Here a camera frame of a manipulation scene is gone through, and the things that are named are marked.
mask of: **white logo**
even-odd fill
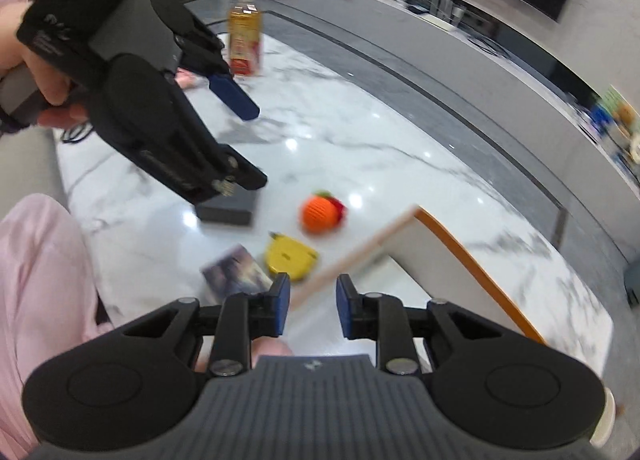
[[[305,368],[308,369],[310,372],[314,372],[316,371],[318,368],[322,367],[322,363],[320,361],[318,361],[317,359],[314,359],[313,361],[309,361],[308,363],[304,364]]]

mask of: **plastic bottle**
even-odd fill
[[[262,17],[255,0],[236,0],[229,11],[228,58],[236,75],[256,75],[262,59]]]

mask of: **leg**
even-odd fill
[[[44,361],[107,331],[78,226],[44,195],[20,201],[0,222],[0,452],[21,458],[36,444],[20,394]]]

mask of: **beige couch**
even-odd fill
[[[0,138],[0,219],[31,193],[44,193],[66,206],[50,129],[31,127]]]

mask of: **gray ribbed surface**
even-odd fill
[[[98,457],[41,446],[31,460]],[[146,445],[102,460],[602,460],[585,440],[515,452],[453,427],[417,379],[352,358],[263,358],[251,373],[209,382],[191,414]]]

